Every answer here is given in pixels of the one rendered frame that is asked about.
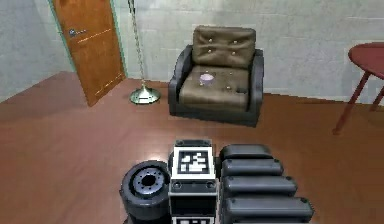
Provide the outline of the red round table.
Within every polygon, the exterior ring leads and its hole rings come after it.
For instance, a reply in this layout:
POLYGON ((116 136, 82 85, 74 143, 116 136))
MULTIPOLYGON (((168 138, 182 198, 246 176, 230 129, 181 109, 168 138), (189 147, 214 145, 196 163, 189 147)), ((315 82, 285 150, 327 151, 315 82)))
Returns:
POLYGON ((357 44, 348 51, 348 58, 363 75, 332 130, 334 135, 341 132, 368 79, 373 76, 384 81, 384 42, 357 44))

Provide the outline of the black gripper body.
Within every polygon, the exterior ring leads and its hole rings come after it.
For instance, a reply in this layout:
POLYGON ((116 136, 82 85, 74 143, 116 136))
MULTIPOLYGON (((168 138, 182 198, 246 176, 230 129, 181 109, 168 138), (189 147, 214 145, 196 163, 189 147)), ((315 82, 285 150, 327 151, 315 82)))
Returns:
POLYGON ((134 165, 119 190, 128 216, 124 224, 171 224, 169 183, 165 162, 148 160, 134 165))

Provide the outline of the brown wooden door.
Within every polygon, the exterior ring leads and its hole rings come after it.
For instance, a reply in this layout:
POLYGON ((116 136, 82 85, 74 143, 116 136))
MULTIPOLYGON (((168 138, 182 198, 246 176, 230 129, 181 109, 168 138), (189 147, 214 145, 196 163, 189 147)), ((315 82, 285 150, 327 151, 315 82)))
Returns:
POLYGON ((125 79, 110 0, 52 0, 87 104, 93 106, 125 79), (69 30, 87 30, 75 37, 69 30))

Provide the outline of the silver floor lamp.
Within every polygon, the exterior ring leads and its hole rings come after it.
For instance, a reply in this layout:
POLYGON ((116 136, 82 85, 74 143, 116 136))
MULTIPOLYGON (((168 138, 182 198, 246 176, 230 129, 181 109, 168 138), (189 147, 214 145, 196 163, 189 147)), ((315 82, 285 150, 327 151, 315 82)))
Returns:
POLYGON ((137 22, 136 22, 136 10, 135 10, 135 0, 127 0, 129 11, 131 14, 132 28, 135 38, 136 52, 137 52, 137 60, 139 64, 140 71, 140 80, 141 87, 134 90, 130 94, 130 101, 136 105, 148 105, 155 103, 161 97, 161 94, 158 90, 154 88, 149 88, 146 85, 146 77, 144 74, 144 62, 141 51, 140 39, 138 34, 137 22))

